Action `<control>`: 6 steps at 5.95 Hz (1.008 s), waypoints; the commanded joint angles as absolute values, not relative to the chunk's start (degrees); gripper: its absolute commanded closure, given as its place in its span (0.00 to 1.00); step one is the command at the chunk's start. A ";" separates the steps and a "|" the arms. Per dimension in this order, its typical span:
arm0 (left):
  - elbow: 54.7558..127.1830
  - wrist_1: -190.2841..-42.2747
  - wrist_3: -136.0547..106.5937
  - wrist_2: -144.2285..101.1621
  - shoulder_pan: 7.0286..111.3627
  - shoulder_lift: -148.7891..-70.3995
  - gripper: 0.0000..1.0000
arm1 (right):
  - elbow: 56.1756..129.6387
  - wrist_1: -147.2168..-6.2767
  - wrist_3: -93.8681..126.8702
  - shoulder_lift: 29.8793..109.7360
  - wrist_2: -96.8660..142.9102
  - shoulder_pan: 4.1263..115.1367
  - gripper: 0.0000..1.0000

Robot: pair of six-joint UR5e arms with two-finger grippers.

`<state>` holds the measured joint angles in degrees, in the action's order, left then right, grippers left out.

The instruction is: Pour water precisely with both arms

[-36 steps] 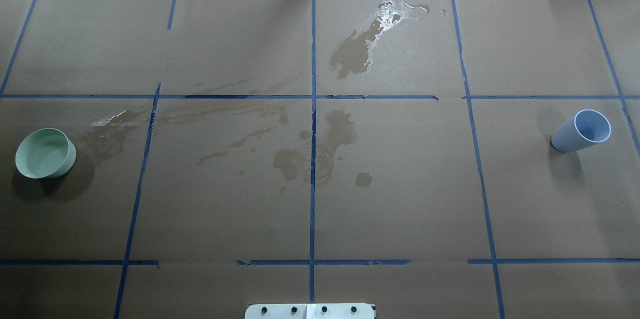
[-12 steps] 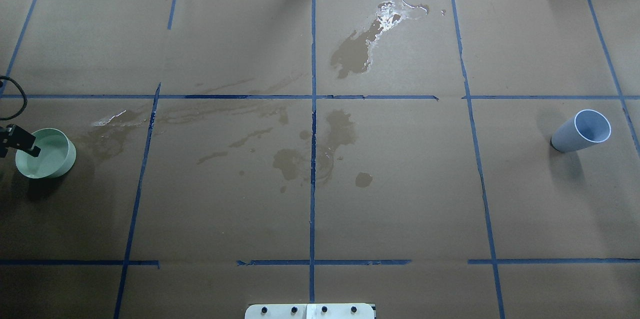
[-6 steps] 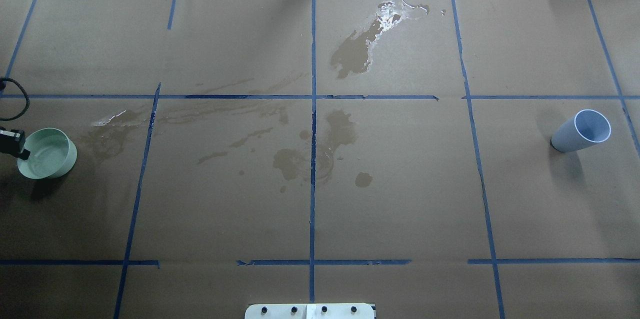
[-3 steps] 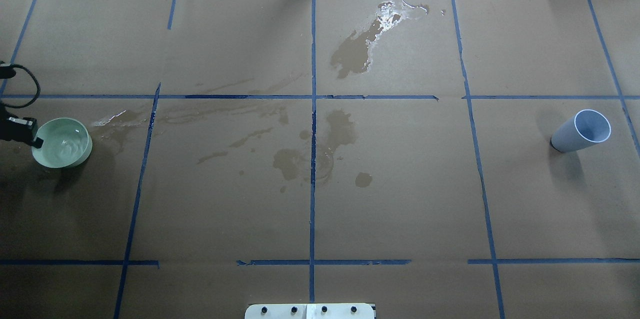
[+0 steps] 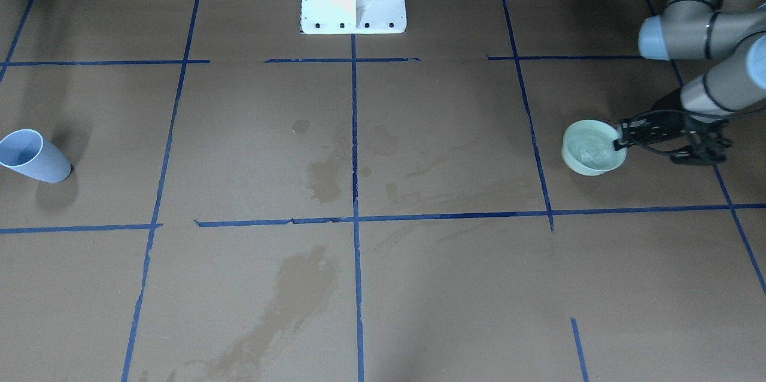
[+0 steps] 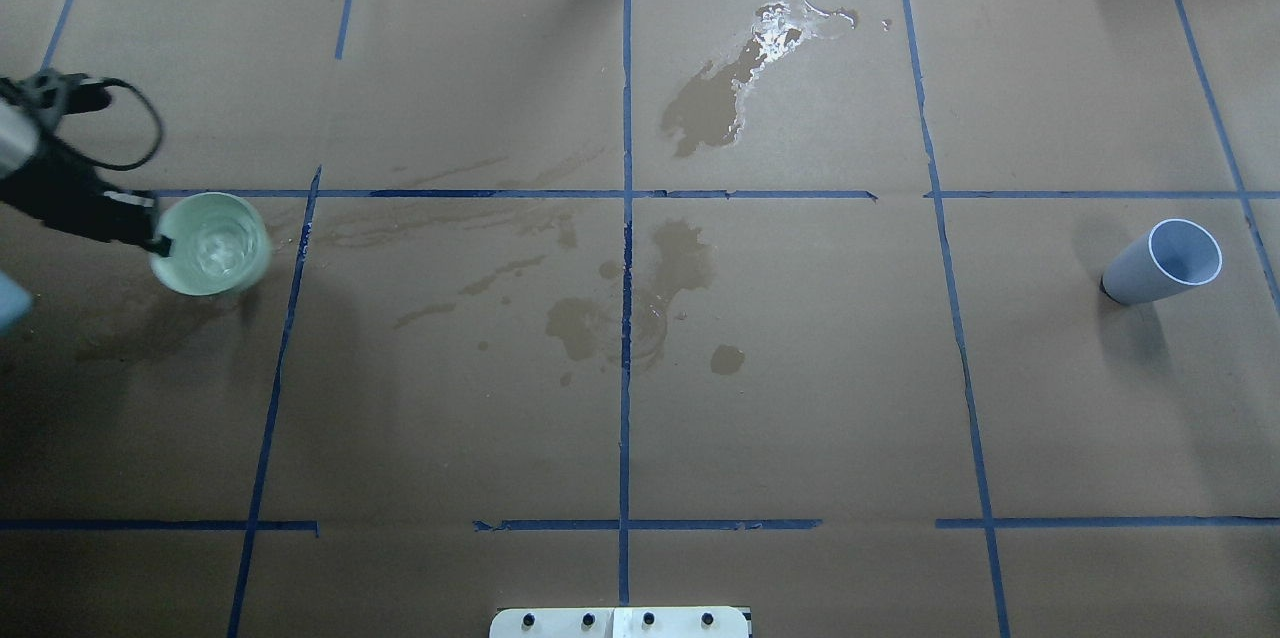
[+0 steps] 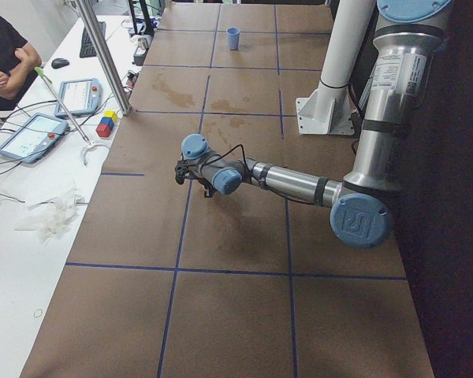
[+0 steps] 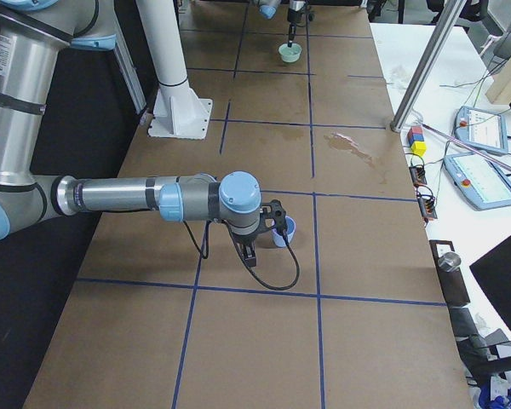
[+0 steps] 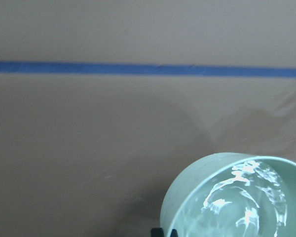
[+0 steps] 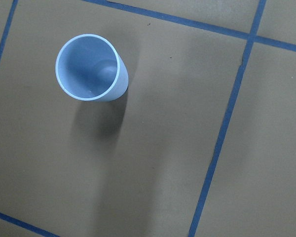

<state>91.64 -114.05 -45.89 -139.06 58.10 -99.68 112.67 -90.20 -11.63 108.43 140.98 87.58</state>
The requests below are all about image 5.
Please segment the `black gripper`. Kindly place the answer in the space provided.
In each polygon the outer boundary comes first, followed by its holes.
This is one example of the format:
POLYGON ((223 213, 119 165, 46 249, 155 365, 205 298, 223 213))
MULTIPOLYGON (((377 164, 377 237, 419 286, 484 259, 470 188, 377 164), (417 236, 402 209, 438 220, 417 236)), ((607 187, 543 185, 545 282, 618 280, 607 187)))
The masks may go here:
POLYGON ((622 122, 622 140, 615 139, 615 151, 640 147, 668 158, 676 165, 718 165, 727 160, 731 140, 724 136, 730 120, 702 121, 701 114, 687 110, 649 110, 622 122), (686 140, 672 150, 658 150, 655 144, 686 140))

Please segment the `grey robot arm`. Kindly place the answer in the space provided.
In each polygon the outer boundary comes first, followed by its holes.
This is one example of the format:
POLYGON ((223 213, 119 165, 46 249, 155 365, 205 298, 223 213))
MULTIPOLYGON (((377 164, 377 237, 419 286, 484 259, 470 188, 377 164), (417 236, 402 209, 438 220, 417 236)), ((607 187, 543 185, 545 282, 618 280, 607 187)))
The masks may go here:
POLYGON ((643 22, 639 52, 652 60, 716 65, 616 126, 615 151, 640 147, 678 165, 717 165, 731 147, 724 130, 764 100, 764 6, 722 10, 725 0, 667 0, 643 22))

